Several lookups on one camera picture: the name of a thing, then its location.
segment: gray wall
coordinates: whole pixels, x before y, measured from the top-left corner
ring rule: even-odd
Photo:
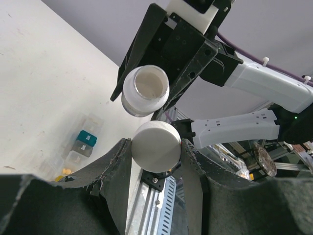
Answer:
[[[118,65],[151,0],[43,0]],[[163,8],[169,0],[154,1]],[[237,0],[220,32],[250,53],[298,75],[313,73],[313,1]],[[265,100],[197,79],[177,107],[191,118],[249,112]]]

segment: scratched table surface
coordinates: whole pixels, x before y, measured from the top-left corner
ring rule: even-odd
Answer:
[[[118,66],[40,0],[0,1],[0,173],[41,175],[89,114],[104,124],[89,161],[150,117],[110,101]],[[130,196],[140,174],[133,162]]]

